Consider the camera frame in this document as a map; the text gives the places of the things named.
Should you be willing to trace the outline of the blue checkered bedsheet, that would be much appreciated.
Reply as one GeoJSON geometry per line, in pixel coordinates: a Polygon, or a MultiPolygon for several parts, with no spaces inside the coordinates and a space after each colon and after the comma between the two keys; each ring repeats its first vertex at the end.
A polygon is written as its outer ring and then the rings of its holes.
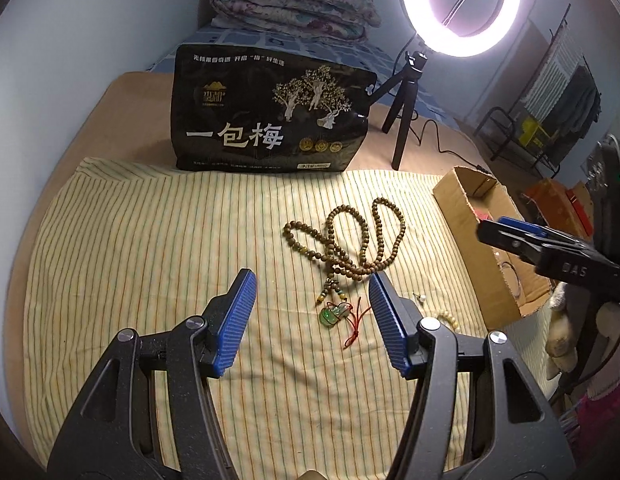
{"type": "MultiPolygon", "coordinates": [[[[390,55],[369,41],[346,42],[321,41],[299,38],[278,32],[257,32],[241,28],[220,28],[205,25],[187,37],[185,44],[230,44],[231,46],[257,47],[319,58],[329,62],[357,66],[377,75],[377,88],[392,76],[393,61],[390,55]]],[[[148,66],[147,72],[173,73],[176,44],[163,58],[148,66]]],[[[415,110],[419,117],[434,119],[447,127],[458,129],[452,115],[439,105],[435,97],[418,82],[415,110]]]]}

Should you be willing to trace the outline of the orange covered box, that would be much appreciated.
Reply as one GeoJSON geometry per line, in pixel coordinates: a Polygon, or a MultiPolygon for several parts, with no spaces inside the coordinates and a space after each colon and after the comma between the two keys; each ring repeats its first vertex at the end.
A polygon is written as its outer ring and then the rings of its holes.
{"type": "Polygon", "coordinates": [[[566,188],[554,179],[543,179],[523,192],[546,226],[590,242],[594,233],[594,205],[585,184],[566,188]]]}

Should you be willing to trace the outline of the cardboard box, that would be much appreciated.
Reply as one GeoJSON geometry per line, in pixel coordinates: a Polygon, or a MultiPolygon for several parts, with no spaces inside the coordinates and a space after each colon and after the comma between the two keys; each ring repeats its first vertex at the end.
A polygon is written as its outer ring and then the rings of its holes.
{"type": "Polygon", "coordinates": [[[522,218],[507,188],[484,172],[456,166],[436,184],[433,196],[462,254],[486,328],[504,328],[541,309],[552,295],[552,282],[505,246],[488,244],[498,234],[480,226],[483,220],[522,218]]]}

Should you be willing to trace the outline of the folded floral quilt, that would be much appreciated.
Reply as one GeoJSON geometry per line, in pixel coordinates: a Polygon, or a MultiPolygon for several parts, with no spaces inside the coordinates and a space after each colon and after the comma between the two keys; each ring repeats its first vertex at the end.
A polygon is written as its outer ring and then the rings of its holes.
{"type": "Polygon", "coordinates": [[[361,42],[381,25],[374,0],[210,0],[221,21],[263,32],[361,42]]]}

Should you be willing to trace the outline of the striped hanging towel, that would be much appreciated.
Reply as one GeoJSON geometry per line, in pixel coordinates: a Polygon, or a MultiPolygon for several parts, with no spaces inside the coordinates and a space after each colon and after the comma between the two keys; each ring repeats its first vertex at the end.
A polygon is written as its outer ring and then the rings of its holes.
{"type": "Polygon", "coordinates": [[[566,22],[552,37],[544,58],[524,90],[520,103],[536,120],[543,122],[566,90],[581,64],[583,51],[566,22]]]}

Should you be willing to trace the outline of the yellow box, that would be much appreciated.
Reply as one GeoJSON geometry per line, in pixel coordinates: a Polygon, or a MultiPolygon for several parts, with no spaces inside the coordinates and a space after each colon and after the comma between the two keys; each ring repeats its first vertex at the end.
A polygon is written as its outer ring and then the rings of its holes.
{"type": "Polygon", "coordinates": [[[523,119],[520,129],[518,142],[524,148],[543,150],[543,148],[549,144],[550,140],[552,140],[552,136],[545,131],[541,122],[538,122],[532,116],[523,119]]]}

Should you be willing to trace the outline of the striped yellow cloth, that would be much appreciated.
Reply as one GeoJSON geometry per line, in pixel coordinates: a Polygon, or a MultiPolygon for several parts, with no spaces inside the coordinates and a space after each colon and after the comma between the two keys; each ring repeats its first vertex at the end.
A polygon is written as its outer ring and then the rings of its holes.
{"type": "Polygon", "coordinates": [[[445,181],[408,172],[227,174],[88,158],[48,207],[25,299],[25,402],[40,460],[89,378],[119,370],[105,406],[150,402],[150,445],[189,459],[211,408],[242,479],[382,479],[416,382],[372,281],[447,337],[485,342],[489,308],[439,206],[445,181]]]}

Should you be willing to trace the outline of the black snack bag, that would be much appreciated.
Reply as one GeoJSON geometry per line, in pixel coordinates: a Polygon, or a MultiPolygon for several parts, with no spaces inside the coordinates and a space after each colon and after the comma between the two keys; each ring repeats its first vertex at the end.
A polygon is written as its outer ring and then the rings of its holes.
{"type": "Polygon", "coordinates": [[[182,44],[170,134],[181,170],[342,172],[367,130],[369,70],[281,51],[182,44]]]}

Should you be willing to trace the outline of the pearl earring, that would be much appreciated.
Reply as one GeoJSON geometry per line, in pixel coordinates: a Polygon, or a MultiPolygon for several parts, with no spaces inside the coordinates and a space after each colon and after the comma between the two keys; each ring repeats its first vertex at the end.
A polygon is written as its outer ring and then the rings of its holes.
{"type": "Polygon", "coordinates": [[[413,293],[413,297],[421,306],[425,304],[427,299],[425,294],[416,294],[416,292],[413,293]]]}

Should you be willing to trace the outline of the brown bed mat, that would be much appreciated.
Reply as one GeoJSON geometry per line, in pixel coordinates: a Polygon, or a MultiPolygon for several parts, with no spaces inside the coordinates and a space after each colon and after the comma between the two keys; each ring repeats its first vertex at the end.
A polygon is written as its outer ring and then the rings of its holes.
{"type": "MultiPolygon", "coordinates": [[[[126,73],[116,79],[56,160],[17,249],[13,270],[25,271],[39,224],[52,198],[86,157],[142,162],[172,167],[175,155],[170,140],[172,77],[168,74],[126,73]]],[[[400,169],[415,174],[446,174],[457,165],[488,163],[476,143],[457,129],[428,126],[424,139],[416,134],[425,118],[412,122],[414,131],[406,141],[400,169]]]]}

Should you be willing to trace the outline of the black clothes rack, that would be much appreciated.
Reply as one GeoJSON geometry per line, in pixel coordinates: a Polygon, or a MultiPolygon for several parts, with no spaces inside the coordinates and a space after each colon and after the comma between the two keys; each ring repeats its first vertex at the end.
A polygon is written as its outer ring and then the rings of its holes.
{"type": "Polygon", "coordinates": [[[557,176],[571,149],[584,139],[602,112],[602,92],[564,10],[541,58],[508,107],[495,105],[472,136],[485,142],[492,162],[544,166],[557,176]]]}

